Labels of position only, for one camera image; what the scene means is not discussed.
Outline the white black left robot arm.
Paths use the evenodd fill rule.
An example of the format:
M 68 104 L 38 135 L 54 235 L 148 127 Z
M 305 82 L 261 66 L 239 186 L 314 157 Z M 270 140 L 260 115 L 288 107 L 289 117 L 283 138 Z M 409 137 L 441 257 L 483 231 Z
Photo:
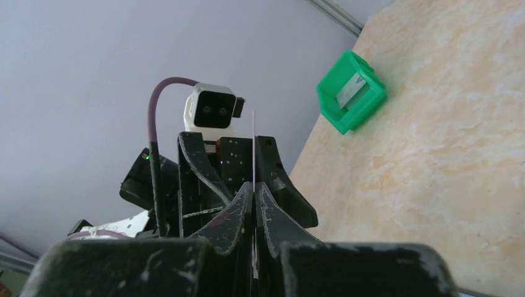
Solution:
M 185 238 L 215 218 L 232 203 L 246 182 L 264 183 L 277 205 L 304 228 L 318 225 L 313 206 L 291 182 L 282 166 L 276 140 L 221 137 L 205 140 L 194 132 L 178 139 L 179 160 L 160 157 L 167 236 Z M 80 220 L 71 239 L 126 239 L 158 236 L 150 152 L 137 156 L 121 183 L 119 195 L 141 208 L 137 215 L 95 226 Z

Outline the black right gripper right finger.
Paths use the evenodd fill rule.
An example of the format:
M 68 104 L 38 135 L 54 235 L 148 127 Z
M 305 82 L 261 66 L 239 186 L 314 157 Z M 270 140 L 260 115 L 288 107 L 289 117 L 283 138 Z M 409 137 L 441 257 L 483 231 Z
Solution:
M 443 258 L 415 243 L 327 243 L 256 185 L 256 266 L 261 296 L 456 296 Z

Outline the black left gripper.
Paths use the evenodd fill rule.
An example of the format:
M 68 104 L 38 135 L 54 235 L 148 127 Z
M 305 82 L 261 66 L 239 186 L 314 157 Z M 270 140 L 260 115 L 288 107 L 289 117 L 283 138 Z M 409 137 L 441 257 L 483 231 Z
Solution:
M 255 156 L 256 179 L 268 186 L 279 207 L 303 228 L 317 227 L 316 210 L 290 180 L 275 138 L 257 136 Z M 204 141 L 201 133 L 182 132 L 178 157 L 179 164 L 160 157 L 161 177 L 167 199 L 167 235 L 185 238 L 229 206 L 243 183 L 252 181 L 252 141 L 232 137 Z M 146 223 L 136 237 L 156 237 L 148 148 L 132 164 L 119 194 L 146 211 Z

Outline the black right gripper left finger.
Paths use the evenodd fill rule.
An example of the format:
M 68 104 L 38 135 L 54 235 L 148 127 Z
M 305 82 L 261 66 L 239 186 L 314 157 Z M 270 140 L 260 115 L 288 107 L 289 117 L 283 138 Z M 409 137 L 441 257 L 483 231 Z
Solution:
M 244 183 L 232 203 L 187 238 L 65 241 L 36 264 L 22 296 L 249 296 Z

